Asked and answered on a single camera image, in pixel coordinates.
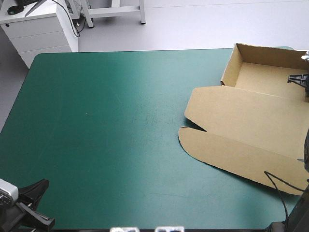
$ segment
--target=cardboard slot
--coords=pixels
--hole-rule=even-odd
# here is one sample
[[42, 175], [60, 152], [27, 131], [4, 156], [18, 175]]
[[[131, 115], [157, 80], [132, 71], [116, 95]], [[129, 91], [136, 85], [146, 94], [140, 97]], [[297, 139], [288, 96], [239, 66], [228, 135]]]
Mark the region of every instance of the cardboard slot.
[[222, 84], [284, 98], [307, 101], [302, 87], [287, 83], [291, 74], [308, 73], [303, 51], [236, 44]]

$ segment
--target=white drawer cabinet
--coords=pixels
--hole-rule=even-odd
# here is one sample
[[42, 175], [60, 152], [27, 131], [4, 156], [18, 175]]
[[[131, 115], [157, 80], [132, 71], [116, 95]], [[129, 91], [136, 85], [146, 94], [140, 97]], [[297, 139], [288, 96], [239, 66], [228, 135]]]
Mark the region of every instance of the white drawer cabinet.
[[71, 52], [70, 46], [61, 46], [61, 47], [51, 47], [51, 48], [45, 48], [45, 49], [39, 49], [39, 50], [33, 50], [33, 51], [27, 51], [27, 52], [20, 52], [19, 55], [25, 62], [25, 64], [30, 67], [33, 59], [36, 55], [41, 53], [53, 53], [53, 52]]
[[[58, 2], [66, 7], [63, 0]], [[28, 17], [25, 17], [25, 13], [34, 3], [21, 13], [8, 15], [6, 11], [13, 5], [14, 0], [4, 0], [0, 10], [0, 25], [28, 67], [40, 53], [78, 52], [78, 38], [59, 5], [48, 0]]]

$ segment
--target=gray floor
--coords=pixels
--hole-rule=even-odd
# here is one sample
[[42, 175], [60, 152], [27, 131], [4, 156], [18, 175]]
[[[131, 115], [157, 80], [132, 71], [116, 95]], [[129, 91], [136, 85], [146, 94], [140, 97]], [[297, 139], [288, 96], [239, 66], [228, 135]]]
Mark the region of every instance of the gray floor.
[[[91, 0], [93, 8], [110, 1]], [[122, 0], [130, 5], [138, 0]], [[234, 43], [309, 48], [309, 0], [145, 0], [138, 14], [95, 19], [80, 52], [227, 48]], [[0, 130], [28, 69], [0, 29]]]

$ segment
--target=white table frame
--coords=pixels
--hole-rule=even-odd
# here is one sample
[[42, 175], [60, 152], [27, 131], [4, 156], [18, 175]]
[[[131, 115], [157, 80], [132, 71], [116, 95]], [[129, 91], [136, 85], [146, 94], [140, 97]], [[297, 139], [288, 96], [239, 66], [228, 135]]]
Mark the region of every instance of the white table frame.
[[94, 27], [93, 18], [122, 16], [130, 13], [140, 13], [141, 23], [146, 23], [144, 0], [140, 0], [139, 6], [120, 6], [120, 0], [112, 0], [111, 7], [91, 9], [88, 0], [80, 0], [90, 28]]

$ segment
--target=cardboard box lid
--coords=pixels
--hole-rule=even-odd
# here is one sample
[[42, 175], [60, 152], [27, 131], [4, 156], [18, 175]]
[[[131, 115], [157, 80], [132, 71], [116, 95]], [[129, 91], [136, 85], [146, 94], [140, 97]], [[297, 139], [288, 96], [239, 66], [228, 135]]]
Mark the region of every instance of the cardboard box lid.
[[[200, 87], [192, 92], [185, 116], [207, 132], [181, 128], [179, 139], [185, 151], [200, 161], [272, 188], [264, 171], [305, 189], [309, 174], [297, 159], [304, 154], [309, 105], [303, 101], [304, 88], [286, 83], [287, 73], [307, 72], [308, 64], [300, 58], [303, 54], [237, 44], [222, 77], [227, 86]], [[278, 85], [272, 89], [262, 83], [256, 91], [235, 87], [245, 69], [250, 70], [246, 77], [249, 81], [259, 81], [266, 74], [272, 78], [277, 71], [273, 80], [265, 80]], [[254, 84], [244, 86], [255, 88]], [[278, 185], [287, 193], [301, 194]]]
[[[304, 169], [304, 164], [293, 158], [192, 128], [180, 128], [179, 140], [193, 158], [263, 185], [273, 188], [264, 171], [302, 189], [308, 185], [306, 180], [309, 174]], [[284, 192], [301, 194], [282, 182], [274, 181]]]

